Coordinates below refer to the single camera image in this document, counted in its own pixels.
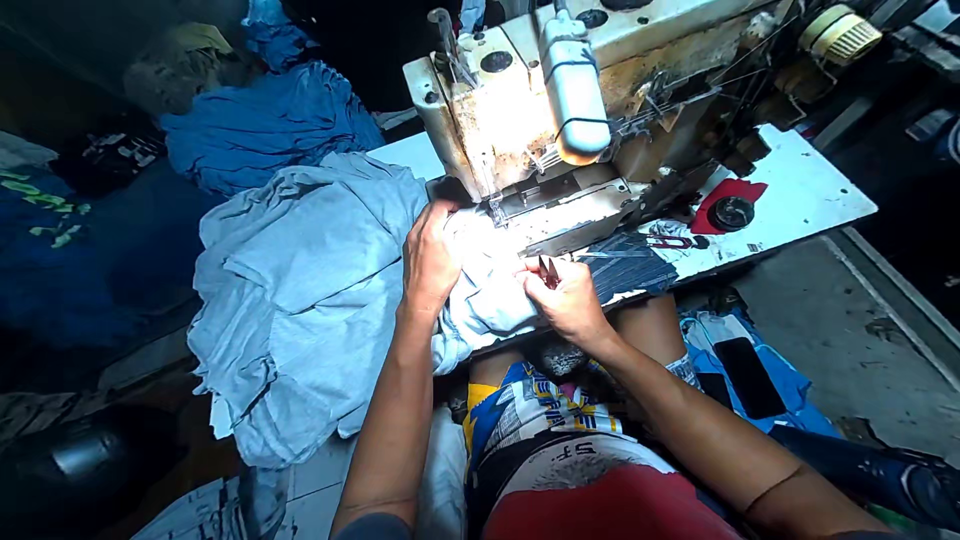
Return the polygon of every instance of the sewing machine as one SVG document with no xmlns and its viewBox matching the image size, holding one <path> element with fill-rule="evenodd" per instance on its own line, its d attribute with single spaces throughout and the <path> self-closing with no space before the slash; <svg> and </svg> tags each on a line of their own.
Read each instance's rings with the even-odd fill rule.
<svg viewBox="0 0 960 540">
<path fill-rule="evenodd" d="M 828 11 L 566 0 L 455 37 L 434 10 L 444 50 L 404 74 L 448 177 L 520 255 L 558 255 L 621 223 L 688 218 L 720 165 L 749 175 L 769 153 L 756 125 L 792 128 L 831 70 L 879 40 L 852 10 Z"/>
</svg>

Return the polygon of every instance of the hand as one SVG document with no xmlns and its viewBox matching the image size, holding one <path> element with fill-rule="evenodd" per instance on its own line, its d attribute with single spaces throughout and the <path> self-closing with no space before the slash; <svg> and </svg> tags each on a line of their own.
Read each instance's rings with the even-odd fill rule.
<svg viewBox="0 0 960 540">
<path fill-rule="evenodd" d="M 461 263 L 444 243 L 444 224 L 457 206 L 434 201 L 423 208 L 403 243 L 403 304 L 436 318 L 460 278 Z"/>
<path fill-rule="evenodd" d="M 540 270 L 538 258 L 525 259 L 525 269 L 518 272 L 516 278 L 523 283 L 527 296 L 540 305 L 560 336 L 589 352 L 598 342 L 616 335 L 600 307 L 590 269 L 582 262 L 550 259 L 560 278 L 556 289 L 547 288 L 537 274 Z"/>
</svg>

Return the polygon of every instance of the blue garment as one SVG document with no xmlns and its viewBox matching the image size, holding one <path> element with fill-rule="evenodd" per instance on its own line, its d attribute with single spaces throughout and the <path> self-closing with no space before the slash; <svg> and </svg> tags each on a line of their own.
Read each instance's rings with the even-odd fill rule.
<svg viewBox="0 0 960 540">
<path fill-rule="evenodd" d="M 384 144 L 350 83 L 321 61 L 200 94 L 191 112 L 164 114 L 160 124 L 174 170 L 227 196 L 261 187 L 289 165 Z"/>
<path fill-rule="evenodd" d="M 30 176 L 25 184 L 75 202 L 66 183 L 49 171 L 17 172 Z M 113 302 L 88 237 L 89 215 L 70 213 L 69 225 L 82 228 L 54 249 L 52 234 L 33 235 L 30 228 L 55 228 L 64 214 L 23 201 L 23 195 L 0 187 L 0 324 L 60 350 L 106 347 L 132 334 L 139 319 Z"/>
<path fill-rule="evenodd" d="M 247 29 L 247 48 L 274 73 L 286 73 L 304 48 L 318 45 L 287 17 L 280 0 L 250 0 L 240 24 Z"/>
<path fill-rule="evenodd" d="M 750 336 L 756 344 L 754 346 L 756 355 L 760 358 L 760 363 L 763 364 L 764 369 L 766 369 L 770 375 L 770 380 L 777 388 L 777 392 L 780 394 L 780 398 L 783 399 L 783 404 L 786 406 L 787 411 L 783 414 L 770 418 L 762 418 L 760 420 L 753 420 L 747 417 L 743 405 L 740 403 L 740 398 L 737 397 L 736 391 L 730 383 L 730 378 L 727 377 L 727 370 L 724 369 L 723 363 L 720 362 L 720 358 L 718 358 L 713 351 L 697 349 L 687 342 L 687 351 L 693 360 L 693 366 L 697 373 L 723 374 L 724 380 L 727 383 L 727 391 L 730 393 L 733 410 L 748 422 L 760 430 L 763 430 L 764 433 L 770 431 L 775 423 L 781 423 L 786 426 L 812 431 L 822 435 L 839 436 L 836 428 L 834 428 L 830 420 L 824 416 L 824 413 L 820 412 L 816 406 L 806 399 L 806 392 L 812 384 L 810 379 L 804 377 L 803 374 L 790 365 L 790 362 L 781 356 L 773 347 L 764 343 L 754 326 L 747 322 L 740 314 L 739 309 L 735 308 L 732 311 L 732 315 L 735 316 L 740 324 L 750 333 Z"/>
</svg>

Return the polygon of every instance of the black phone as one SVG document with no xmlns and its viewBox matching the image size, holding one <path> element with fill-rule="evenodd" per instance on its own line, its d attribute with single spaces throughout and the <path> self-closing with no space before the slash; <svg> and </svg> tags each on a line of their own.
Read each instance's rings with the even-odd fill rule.
<svg viewBox="0 0 960 540">
<path fill-rule="evenodd" d="M 724 407 L 733 410 L 730 401 L 730 391 L 727 390 L 727 378 L 722 373 L 698 373 L 697 379 L 704 393 L 716 400 Z"/>
<path fill-rule="evenodd" d="M 786 412 L 780 393 L 749 339 L 735 337 L 720 341 L 713 344 L 713 351 L 727 370 L 733 391 L 748 418 L 759 420 Z"/>
</svg>

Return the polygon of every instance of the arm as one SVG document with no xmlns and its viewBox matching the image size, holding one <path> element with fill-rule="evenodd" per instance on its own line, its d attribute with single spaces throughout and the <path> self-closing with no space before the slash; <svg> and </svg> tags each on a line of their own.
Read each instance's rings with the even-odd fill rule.
<svg viewBox="0 0 960 540">
<path fill-rule="evenodd" d="M 430 336 L 460 276 L 442 240 L 444 222 L 454 210 L 447 202 L 431 203 L 407 234 L 394 340 L 360 429 L 331 536 L 378 512 L 414 526 L 433 404 Z"/>
<path fill-rule="evenodd" d="M 517 274 L 568 341 L 640 403 L 651 430 L 693 475 L 755 525 L 793 538 L 888 531 L 777 442 L 627 344 L 604 317 L 585 264 L 554 259 L 561 282 Z"/>
</svg>

